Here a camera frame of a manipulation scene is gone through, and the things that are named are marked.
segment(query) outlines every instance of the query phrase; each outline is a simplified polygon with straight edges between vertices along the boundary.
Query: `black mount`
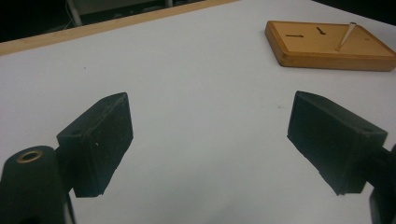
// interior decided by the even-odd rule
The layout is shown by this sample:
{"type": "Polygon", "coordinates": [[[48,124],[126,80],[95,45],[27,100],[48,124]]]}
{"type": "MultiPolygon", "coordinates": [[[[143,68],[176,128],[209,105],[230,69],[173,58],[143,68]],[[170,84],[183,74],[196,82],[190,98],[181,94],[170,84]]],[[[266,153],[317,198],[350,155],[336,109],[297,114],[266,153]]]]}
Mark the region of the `black mount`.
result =
{"type": "Polygon", "coordinates": [[[297,91],[288,130],[289,140],[339,194],[361,193],[368,181],[374,224],[396,223],[396,146],[382,148],[388,133],[308,92],[297,91]]]}
{"type": "Polygon", "coordinates": [[[76,223],[68,192],[103,194],[134,138],[128,95],[103,98],[58,135],[59,148],[30,147],[5,163],[0,223],[76,223]]]}

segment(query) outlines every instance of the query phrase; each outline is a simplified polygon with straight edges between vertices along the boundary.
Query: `white table surface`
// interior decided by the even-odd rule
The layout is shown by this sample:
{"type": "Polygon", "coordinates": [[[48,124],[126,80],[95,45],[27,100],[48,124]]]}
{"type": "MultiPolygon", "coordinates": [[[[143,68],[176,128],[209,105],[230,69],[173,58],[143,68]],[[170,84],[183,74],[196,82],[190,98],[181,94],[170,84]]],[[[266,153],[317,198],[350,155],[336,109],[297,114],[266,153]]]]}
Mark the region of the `white table surface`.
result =
{"type": "Polygon", "coordinates": [[[78,223],[371,223],[368,198],[336,196],[287,139],[294,93],[323,95],[389,132],[396,72],[281,67],[265,23],[362,25],[396,49],[396,27],[308,0],[241,0],[0,57],[0,163],[126,91],[134,141],[78,223]]]}

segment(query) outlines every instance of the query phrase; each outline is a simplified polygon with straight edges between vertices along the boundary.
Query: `wooden board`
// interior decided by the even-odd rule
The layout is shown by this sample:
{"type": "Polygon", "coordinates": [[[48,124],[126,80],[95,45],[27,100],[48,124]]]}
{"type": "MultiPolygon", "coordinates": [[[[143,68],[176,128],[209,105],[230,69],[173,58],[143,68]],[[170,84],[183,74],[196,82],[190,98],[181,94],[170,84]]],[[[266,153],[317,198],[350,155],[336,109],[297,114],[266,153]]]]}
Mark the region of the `wooden board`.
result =
{"type": "Polygon", "coordinates": [[[396,53],[357,25],[339,51],[348,24],[268,21],[265,35],[282,66],[392,71],[396,53]]]}
{"type": "Polygon", "coordinates": [[[77,39],[87,35],[95,35],[105,31],[118,29],[121,27],[138,24],[145,21],[154,21],[161,18],[176,16],[207,7],[215,7],[238,0],[205,0],[202,2],[191,3],[179,7],[169,7],[166,9],[147,12],[135,16],[120,18],[112,21],[103,21],[91,25],[81,26],[73,29],[53,32],[44,35],[36,35],[32,37],[11,40],[0,43],[0,56],[6,55],[26,49],[35,49],[51,44],[57,44],[64,41],[77,39]]]}

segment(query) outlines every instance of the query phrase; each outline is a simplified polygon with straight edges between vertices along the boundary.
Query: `screw hole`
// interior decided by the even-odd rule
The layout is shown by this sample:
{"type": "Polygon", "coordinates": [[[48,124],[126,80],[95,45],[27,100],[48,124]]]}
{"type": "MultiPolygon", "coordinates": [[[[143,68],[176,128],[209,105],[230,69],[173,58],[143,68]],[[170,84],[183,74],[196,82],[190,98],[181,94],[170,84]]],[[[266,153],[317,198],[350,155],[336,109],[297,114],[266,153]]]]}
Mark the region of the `screw hole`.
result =
{"type": "Polygon", "coordinates": [[[38,158],[40,158],[42,155],[43,155],[43,152],[40,150],[28,151],[28,152],[21,154],[17,158],[17,162],[18,163],[27,163],[27,162],[35,161],[38,158]]]}

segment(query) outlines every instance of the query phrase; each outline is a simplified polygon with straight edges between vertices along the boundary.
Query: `wooden table edge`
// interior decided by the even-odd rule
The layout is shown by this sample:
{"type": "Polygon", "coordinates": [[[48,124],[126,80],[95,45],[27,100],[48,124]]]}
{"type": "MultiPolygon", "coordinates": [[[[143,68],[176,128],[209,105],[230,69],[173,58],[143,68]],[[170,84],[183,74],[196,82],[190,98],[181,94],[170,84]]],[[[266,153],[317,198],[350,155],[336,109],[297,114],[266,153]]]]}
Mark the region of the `wooden table edge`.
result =
{"type": "Polygon", "coordinates": [[[146,21],[154,21],[179,14],[215,7],[223,4],[236,2],[238,0],[205,0],[179,7],[169,7],[157,11],[142,13],[130,17],[124,17],[111,21],[103,21],[95,24],[80,26],[63,31],[35,35],[22,39],[11,40],[0,43],[0,56],[7,55],[27,49],[36,49],[47,45],[57,44],[64,41],[81,38],[88,35],[96,35],[102,32],[119,29],[121,27],[135,25],[146,21]]]}

